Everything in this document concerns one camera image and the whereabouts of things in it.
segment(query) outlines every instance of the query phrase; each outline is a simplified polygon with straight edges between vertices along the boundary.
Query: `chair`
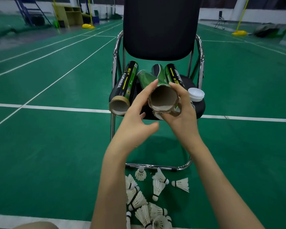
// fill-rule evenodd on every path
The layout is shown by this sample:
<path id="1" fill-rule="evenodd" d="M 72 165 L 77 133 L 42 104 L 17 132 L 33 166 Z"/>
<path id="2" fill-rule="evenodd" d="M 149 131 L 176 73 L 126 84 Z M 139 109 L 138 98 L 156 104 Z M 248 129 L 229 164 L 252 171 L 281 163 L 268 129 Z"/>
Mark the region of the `chair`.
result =
<path id="1" fill-rule="evenodd" d="M 139 59 L 173 61 L 191 54 L 186 75 L 181 75 L 185 87 L 196 87 L 193 79 L 198 72 L 197 88 L 201 89 L 204 76 L 204 54 L 202 42 L 196 35 L 199 7 L 201 0 L 125 0 L 123 31 L 118 34 L 113 52 L 112 92 L 109 101 L 114 97 L 118 82 L 125 70 L 125 52 Z M 119 48 L 123 38 L 123 66 L 121 67 Z M 198 59 L 191 72 L 194 44 L 197 42 Z M 142 90 L 137 79 L 133 98 Z M 197 118 L 205 110 L 205 102 L 195 102 Z M 144 119 L 158 120 L 152 109 L 146 105 L 142 108 L 146 113 Z M 110 140 L 115 134 L 116 116 L 111 114 Z M 161 166 L 126 163 L 126 167 L 160 169 L 178 171 L 191 165 L 191 158 L 183 166 Z"/>
<path id="2" fill-rule="evenodd" d="M 46 15 L 43 13 L 43 11 L 41 10 L 41 8 L 38 6 L 38 4 L 36 3 L 35 0 L 15 0 L 16 5 L 20 11 L 21 16 L 23 17 L 24 22 L 26 23 L 26 25 L 30 25 L 30 26 L 41 26 L 44 25 L 44 19 L 42 16 L 44 16 L 46 18 L 46 20 L 49 22 L 50 25 L 52 25 L 49 21 L 49 19 L 46 17 Z M 31 3 L 31 4 L 35 4 L 38 8 L 27 8 L 24 6 L 24 3 Z M 31 11 L 40 11 L 41 14 L 31 14 L 29 12 L 29 10 Z"/>
<path id="3" fill-rule="evenodd" d="M 215 25 L 215 29 L 219 27 L 219 25 L 221 25 L 221 28 L 224 30 L 225 29 L 225 19 L 222 17 L 222 11 L 219 11 L 219 16 L 218 16 L 218 21 Z"/>

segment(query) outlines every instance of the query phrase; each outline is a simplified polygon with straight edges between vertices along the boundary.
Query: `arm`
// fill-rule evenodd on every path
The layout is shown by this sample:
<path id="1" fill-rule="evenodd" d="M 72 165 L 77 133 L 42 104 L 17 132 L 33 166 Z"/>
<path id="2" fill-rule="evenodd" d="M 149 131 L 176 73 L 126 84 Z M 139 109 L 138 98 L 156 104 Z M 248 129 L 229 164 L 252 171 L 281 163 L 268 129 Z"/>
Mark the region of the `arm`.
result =
<path id="1" fill-rule="evenodd" d="M 162 117 L 192 157 L 220 228 L 264 228 L 203 143 L 197 128 L 196 112 L 190 104 L 188 92 L 178 84 L 170 85 L 179 93 L 182 103 L 181 114 L 177 117 L 162 114 Z"/>
<path id="2" fill-rule="evenodd" d="M 145 125 L 142 106 L 158 84 L 155 80 L 141 91 L 126 112 L 103 158 L 98 195 L 90 228 L 126 228 L 125 162 L 132 150 L 159 129 L 159 123 Z"/>

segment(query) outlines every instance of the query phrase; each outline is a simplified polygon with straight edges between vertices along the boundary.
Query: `person's left hand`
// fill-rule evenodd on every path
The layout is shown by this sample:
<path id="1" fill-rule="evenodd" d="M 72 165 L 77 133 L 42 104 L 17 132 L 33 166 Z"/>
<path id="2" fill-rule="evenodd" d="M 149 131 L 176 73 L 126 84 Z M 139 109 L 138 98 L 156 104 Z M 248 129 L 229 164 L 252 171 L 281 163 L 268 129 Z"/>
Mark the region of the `person's left hand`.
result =
<path id="1" fill-rule="evenodd" d="M 125 152 L 128 155 L 150 135 L 159 130 L 158 121 L 146 125 L 142 122 L 145 113 L 140 114 L 142 107 L 146 104 L 150 93 L 157 84 L 158 79 L 150 83 L 137 95 L 108 147 L 118 150 L 119 152 Z"/>

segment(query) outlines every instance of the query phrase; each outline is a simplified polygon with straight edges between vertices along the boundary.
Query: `white shuttlecock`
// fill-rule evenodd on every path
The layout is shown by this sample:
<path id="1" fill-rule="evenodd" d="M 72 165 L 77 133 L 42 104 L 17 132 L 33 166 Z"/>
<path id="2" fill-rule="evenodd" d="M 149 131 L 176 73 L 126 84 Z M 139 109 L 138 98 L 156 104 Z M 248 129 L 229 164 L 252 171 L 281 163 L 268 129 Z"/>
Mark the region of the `white shuttlecock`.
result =
<path id="1" fill-rule="evenodd" d="M 148 204 L 148 206 L 149 206 L 149 213 L 150 213 L 151 220 L 155 219 L 159 215 L 162 215 L 162 216 L 167 215 L 167 210 L 165 208 L 161 208 L 151 202 Z"/>
<path id="2" fill-rule="evenodd" d="M 125 183 L 126 190 L 133 190 L 138 185 L 131 175 L 128 175 L 128 177 L 125 175 Z"/>
<path id="3" fill-rule="evenodd" d="M 129 211 L 126 212 L 126 229 L 130 229 L 130 217 L 131 213 Z"/>
<path id="4" fill-rule="evenodd" d="M 153 186 L 154 186 L 154 194 L 153 194 L 153 200 L 158 201 L 158 197 L 162 190 L 165 187 L 165 184 L 159 180 L 153 180 Z"/>
<path id="5" fill-rule="evenodd" d="M 172 186 L 178 187 L 186 192 L 189 193 L 188 191 L 188 178 L 184 178 L 178 181 L 172 181 Z"/>
<path id="6" fill-rule="evenodd" d="M 157 172 L 156 172 L 155 175 L 153 176 L 153 179 L 154 179 L 154 180 L 159 180 L 159 181 L 165 183 L 166 185 L 170 182 L 170 181 L 163 175 L 163 173 L 161 172 L 161 169 L 160 169 L 160 168 L 157 169 Z"/>
<path id="7" fill-rule="evenodd" d="M 172 229 L 173 226 L 172 226 L 172 219 L 171 219 L 171 217 L 166 216 L 165 218 L 166 218 L 167 221 L 164 224 L 164 228 L 165 229 Z"/>
<path id="8" fill-rule="evenodd" d="M 137 169 L 134 176 L 138 181 L 143 181 L 146 178 L 146 171 L 144 170 L 144 167 L 140 166 L 139 169 Z"/>
<path id="9" fill-rule="evenodd" d="M 153 228 L 152 223 L 150 222 L 150 217 L 149 217 L 147 205 L 144 205 L 141 208 L 139 208 L 134 215 L 142 223 L 142 225 L 145 227 L 145 229 L 152 229 Z"/>
<path id="10" fill-rule="evenodd" d="M 159 215 L 153 220 L 153 229 L 163 229 L 166 224 L 167 219 L 163 215 Z"/>
<path id="11" fill-rule="evenodd" d="M 134 200 L 129 204 L 128 210 L 132 211 L 134 209 L 137 209 L 143 205 L 147 205 L 148 202 L 146 201 L 144 195 L 142 194 L 142 191 L 139 191 L 139 193 L 136 195 Z"/>
<path id="12" fill-rule="evenodd" d="M 133 200 L 134 196 L 140 191 L 140 187 L 136 186 L 133 190 L 126 190 L 127 194 L 127 205 L 131 203 L 131 200 Z"/>

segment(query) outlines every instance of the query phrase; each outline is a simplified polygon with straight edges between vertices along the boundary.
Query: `hand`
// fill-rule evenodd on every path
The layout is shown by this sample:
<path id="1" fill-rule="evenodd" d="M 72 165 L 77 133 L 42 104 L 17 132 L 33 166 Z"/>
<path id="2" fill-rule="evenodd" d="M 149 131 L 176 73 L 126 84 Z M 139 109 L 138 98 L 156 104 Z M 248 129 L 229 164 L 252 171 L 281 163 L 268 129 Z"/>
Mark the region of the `hand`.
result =
<path id="1" fill-rule="evenodd" d="M 188 91 L 185 90 L 180 84 L 170 82 L 170 86 L 175 89 L 180 96 L 178 106 L 181 110 L 181 114 L 174 117 L 169 113 L 164 113 L 161 116 L 172 128 L 172 131 L 182 146 L 189 152 L 192 142 L 200 139 L 197 127 L 196 112 L 191 105 Z"/>
<path id="2" fill-rule="evenodd" d="M 140 114 L 142 107 L 147 103 L 150 93 L 158 84 L 158 79 L 144 88 L 134 99 L 127 110 L 122 123 L 108 147 L 114 146 L 115 150 L 130 154 L 134 148 L 141 145 L 150 135 L 159 130 L 159 122 L 146 125 L 142 122 L 145 113 Z"/>

